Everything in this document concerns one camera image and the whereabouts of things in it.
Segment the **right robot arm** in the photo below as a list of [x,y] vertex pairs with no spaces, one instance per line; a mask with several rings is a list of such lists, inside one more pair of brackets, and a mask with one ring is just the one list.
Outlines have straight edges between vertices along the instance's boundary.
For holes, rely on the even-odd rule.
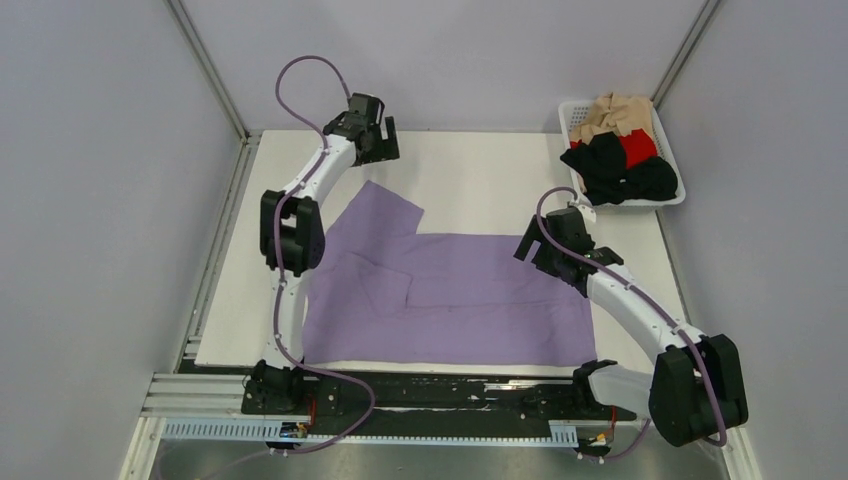
[[669,444],[724,446],[749,418],[740,356],[726,335],[708,336],[674,319],[631,274],[623,258],[598,247],[574,206],[536,213],[514,254],[600,306],[649,357],[644,373],[594,360],[574,373],[571,403],[584,417],[617,407],[652,421]]

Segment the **purple t shirt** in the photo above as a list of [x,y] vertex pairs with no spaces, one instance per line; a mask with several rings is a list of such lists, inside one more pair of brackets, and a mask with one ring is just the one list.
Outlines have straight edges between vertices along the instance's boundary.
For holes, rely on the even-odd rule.
[[571,367],[597,356],[589,301],[515,258],[514,235],[422,233],[367,182],[328,229],[308,288],[309,363]]

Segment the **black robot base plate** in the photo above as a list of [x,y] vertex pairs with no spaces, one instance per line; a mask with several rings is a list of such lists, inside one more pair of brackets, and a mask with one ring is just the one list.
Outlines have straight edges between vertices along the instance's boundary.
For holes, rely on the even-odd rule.
[[570,377],[352,371],[346,379],[304,373],[292,409],[242,386],[240,411],[251,416],[304,416],[311,433],[541,437],[551,420],[604,429],[635,414],[604,406]]

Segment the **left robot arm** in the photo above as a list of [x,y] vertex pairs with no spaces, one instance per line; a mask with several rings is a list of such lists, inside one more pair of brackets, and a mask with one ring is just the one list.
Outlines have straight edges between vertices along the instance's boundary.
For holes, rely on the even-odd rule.
[[369,94],[348,95],[346,110],[317,132],[321,145],[295,179],[260,199],[260,252],[277,283],[269,339],[249,384],[283,413],[306,400],[302,328],[310,272],[326,246],[321,204],[346,170],[400,156],[394,119]]

